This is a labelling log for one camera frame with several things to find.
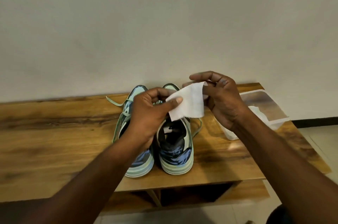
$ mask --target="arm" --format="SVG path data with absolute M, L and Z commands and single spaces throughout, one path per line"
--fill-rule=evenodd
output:
M 244 143 L 296 223 L 338 223 L 338 185 L 251 112 L 233 79 L 211 71 L 190 79 L 208 82 L 207 106 Z
M 135 158 L 151 145 L 168 111 L 182 101 L 172 99 L 158 106 L 172 92 L 154 88 L 134 98 L 129 127 L 117 142 L 99 154 L 23 223 L 93 223 Z

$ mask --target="white cloth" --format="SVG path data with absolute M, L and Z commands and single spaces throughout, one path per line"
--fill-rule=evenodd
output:
M 200 118 L 204 116 L 204 103 L 202 88 L 206 82 L 192 83 L 187 87 L 171 94 L 166 101 L 173 98 L 182 97 L 183 102 L 174 110 L 169 111 L 171 121 L 183 117 Z

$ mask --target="blue sneaker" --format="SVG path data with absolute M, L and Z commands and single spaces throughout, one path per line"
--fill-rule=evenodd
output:
M 113 143 L 122 136 L 122 134 L 126 131 L 126 129 L 129 126 L 130 116 L 133 110 L 134 97 L 137 94 L 145 92 L 146 90 L 148 89 L 144 85 L 136 86 L 132 90 L 132 92 L 129 94 L 125 102 L 122 104 L 116 103 L 107 97 L 107 100 L 110 103 L 113 103 L 116 106 L 123 106 L 123 112 L 121 113 L 117 121 L 117 124 L 116 124 L 114 137 L 112 139 Z M 150 146 L 149 149 L 147 149 L 146 151 L 142 152 L 141 154 L 137 156 L 136 160 L 132 163 L 132 165 L 127 170 L 125 176 L 130 177 L 130 178 L 141 177 L 143 175 L 146 175 L 148 172 L 150 172 L 153 166 L 154 166 L 154 157 L 153 157 L 152 148 Z
M 172 83 L 164 85 L 163 88 L 180 89 Z M 194 163 L 192 138 L 200 131 L 202 121 L 200 122 L 200 127 L 194 134 L 191 134 L 189 118 L 173 122 L 168 116 L 162 122 L 156 133 L 156 141 L 159 147 L 159 160 L 166 173 L 180 175 L 190 171 Z

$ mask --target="wood grain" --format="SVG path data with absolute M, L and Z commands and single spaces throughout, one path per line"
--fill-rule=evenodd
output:
M 252 83 L 238 89 L 263 87 Z M 109 97 L 123 102 L 127 95 Z M 111 144 L 120 112 L 105 95 L 0 104 L 0 202 L 52 196 Z M 264 178 L 241 141 L 229 141 L 209 110 L 202 120 L 193 139 L 191 171 L 169 175 L 156 164 L 144 177 L 124 177 L 117 191 Z M 292 122 L 277 132 L 320 171 L 331 171 Z

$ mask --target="shoe sole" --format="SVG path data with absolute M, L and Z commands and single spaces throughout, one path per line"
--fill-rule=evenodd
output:
M 161 156 L 159 157 L 159 160 L 161 162 L 161 166 L 162 169 L 166 172 L 169 173 L 171 175 L 181 175 L 181 174 L 185 174 L 188 171 L 190 171 L 190 169 L 192 168 L 192 165 L 194 164 L 194 146 L 192 146 L 192 150 L 191 150 L 191 154 L 190 154 L 190 158 L 188 159 L 188 161 L 183 164 L 183 165 L 170 165 L 167 162 L 165 162 Z
M 154 166 L 154 157 L 152 154 L 150 154 L 148 160 L 144 164 L 137 167 L 130 167 L 127 170 L 125 176 L 129 178 L 142 177 L 146 175 L 148 172 L 150 172 L 153 166 Z

